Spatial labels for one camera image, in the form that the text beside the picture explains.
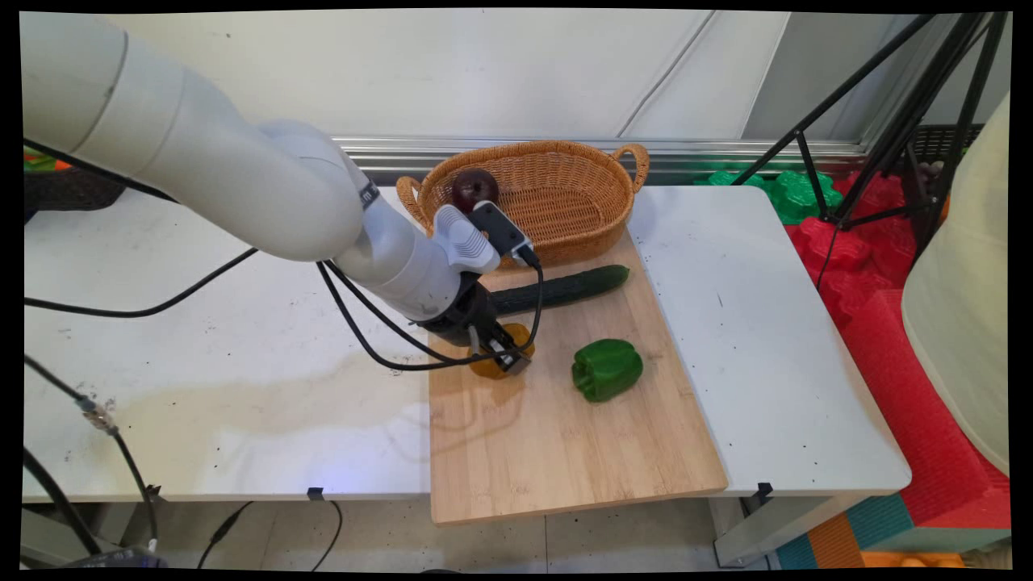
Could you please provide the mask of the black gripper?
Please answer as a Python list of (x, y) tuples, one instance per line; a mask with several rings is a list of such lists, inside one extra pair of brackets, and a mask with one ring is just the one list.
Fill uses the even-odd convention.
[(530, 333), (502, 333), (498, 311), (480, 276), (461, 276), (458, 297), (435, 319), (416, 322), (451, 345), (469, 347), (470, 357), (493, 357), (489, 378), (521, 374), (531, 363)]

